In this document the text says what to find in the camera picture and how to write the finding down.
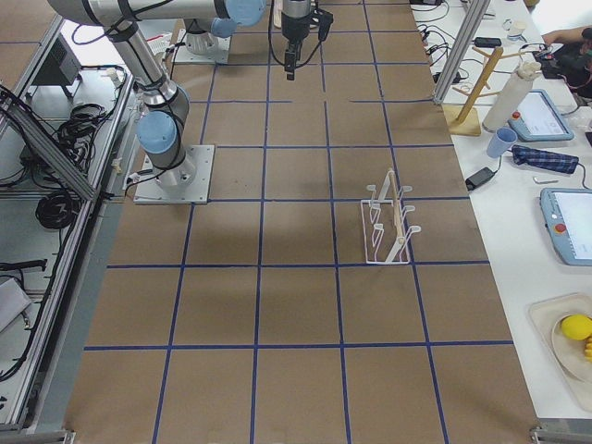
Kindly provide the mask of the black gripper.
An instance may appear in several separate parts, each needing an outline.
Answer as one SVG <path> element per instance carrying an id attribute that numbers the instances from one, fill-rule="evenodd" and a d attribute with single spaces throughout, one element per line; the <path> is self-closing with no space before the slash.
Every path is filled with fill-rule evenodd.
<path id="1" fill-rule="evenodd" d="M 309 35 L 309 16 L 292 17 L 281 13 L 282 35 L 289 41 L 284 53 L 287 80 L 295 80 L 295 71 L 301 56 L 302 43 Z"/>

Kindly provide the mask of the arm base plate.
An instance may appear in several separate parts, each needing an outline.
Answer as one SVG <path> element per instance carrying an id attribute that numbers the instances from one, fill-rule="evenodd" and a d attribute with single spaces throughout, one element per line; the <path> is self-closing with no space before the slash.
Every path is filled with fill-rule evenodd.
<path id="1" fill-rule="evenodd" d="M 135 187 L 136 204 L 206 204 L 214 163 L 214 145 L 185 146 L 185 160 L 175 169 L 154 174 Z"/>
<path id="2" fill-rule="evenodd" d="M 187 34 L 175 52 L 175 62 L 185 65 L 226 65 L 231 38 L 216 37 L 211 33 Z"/>

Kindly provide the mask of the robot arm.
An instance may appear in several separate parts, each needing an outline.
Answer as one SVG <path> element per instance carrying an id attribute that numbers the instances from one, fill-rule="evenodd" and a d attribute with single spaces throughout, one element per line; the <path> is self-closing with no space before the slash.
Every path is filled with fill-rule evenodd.
<path id="1" fill-rule="evenodd" d="M 190 183 L 196 166 L 182 144 L 189 96 L 174 82 L 142 35 L 138 23 L 146 19 L 195 21 L 198 30 L 212 33 L 211 25 L 229 22 L 243 27 L 258 23 L 265 1 L 51 1 L 62 18 L 79 25 L 97 26 L 114 45 L 134 76 L 148 108 L 137 126 L 137 137 L 161 187 Z"/>

